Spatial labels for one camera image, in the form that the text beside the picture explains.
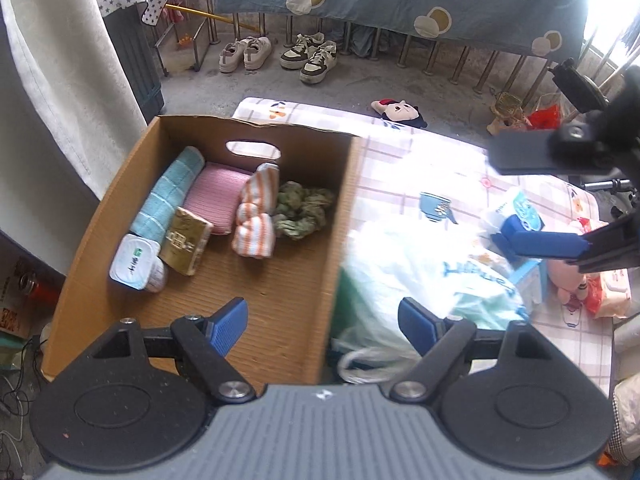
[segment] orange striped towel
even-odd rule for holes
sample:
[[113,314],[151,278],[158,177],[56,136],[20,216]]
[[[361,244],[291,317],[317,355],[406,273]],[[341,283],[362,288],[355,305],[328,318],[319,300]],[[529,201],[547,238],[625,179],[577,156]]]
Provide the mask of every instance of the orange striped towel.
[[240,192],[236,213],[236,233],[231,243],[240,256],[269,258],[275,245],[275,231],[270,214],[276,207],[280,170],[265,162],[258,166]]

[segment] yellow pole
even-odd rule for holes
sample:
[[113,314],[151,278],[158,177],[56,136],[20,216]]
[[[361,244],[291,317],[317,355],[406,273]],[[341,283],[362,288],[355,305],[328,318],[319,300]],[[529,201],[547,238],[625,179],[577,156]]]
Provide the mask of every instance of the yellow pole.
[[[165,8],[173,9],[173,10],[181,10],[182,12],[190,12],[191,14],[197,14],[198,16],[204,16],[205,18],[211,18],[212,20],[218,20],[219,22],[233,24],[233,20],[230,20],[229,18],[225,18],[224,16],[219,16],[217,14],[209,14],[204,10],[190,9],[189,7],[181,7],[181,6],[172,5],[172,4],[166,4]],[[253,25],[248,25],[247,23],[240,23],[240,27],[248,28],[249,30],[252,30],[260,34],[260,29],[258,27],[254,27]]]

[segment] white logo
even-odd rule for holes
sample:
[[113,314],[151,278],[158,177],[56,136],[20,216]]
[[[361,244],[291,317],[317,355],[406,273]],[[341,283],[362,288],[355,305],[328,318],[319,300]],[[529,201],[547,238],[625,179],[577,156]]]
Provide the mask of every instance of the white logo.
[[334,394],[332,392],[330,392],[329,390],[322,390],[321,392],[316,393],[316,397],[320,400],[327,400],[327,399],[331,399],[331,397],[333,397]]

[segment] white sneaker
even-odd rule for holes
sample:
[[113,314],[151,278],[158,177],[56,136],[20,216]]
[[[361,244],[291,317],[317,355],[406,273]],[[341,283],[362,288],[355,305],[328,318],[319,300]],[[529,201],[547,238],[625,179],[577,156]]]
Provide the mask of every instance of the white sneaker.
[[299,34],[296,44],[280,56],[280,66],[283,68],[301,69],[323,43],[324,34],[322,32],[318,32],[312,36]]
[[335,41],[324,42],[300,71],[300,81],[310,84],[321,82],[337,63],[336,51]]
[[241,40],[228,43],[227,46],[222,49],[222,52],[220,52],[220,72],[228,74],[238,68],[240,60],[242,56],[244,56],[246,45],[247,40]]
[[247,46],[244,50],[244,67],[247,70],[258,70],[271,53],[271,41],[261,38],[246,38]]

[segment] plaid tablecloth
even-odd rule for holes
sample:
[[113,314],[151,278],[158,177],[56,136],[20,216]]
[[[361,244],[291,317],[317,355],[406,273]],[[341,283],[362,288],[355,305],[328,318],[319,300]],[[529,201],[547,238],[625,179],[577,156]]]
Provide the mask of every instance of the plaid tablecloth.
[[[552,176],[501,176],[482,148],[432,132],[330,108],[246,98],[235,119],[292,123],[336,130],[367,139],[351,227],[387,214],[423,218],[420,192],[451,200],[456,221],[478,227],[480,212],[511,186],[519,186],[552,229],[580,216],[599,218],[593,196]],[[441,222],[444,230],[449,220]],[[532,314],[532,323],[609,395],[612,321],[571,311],[550,298]]]

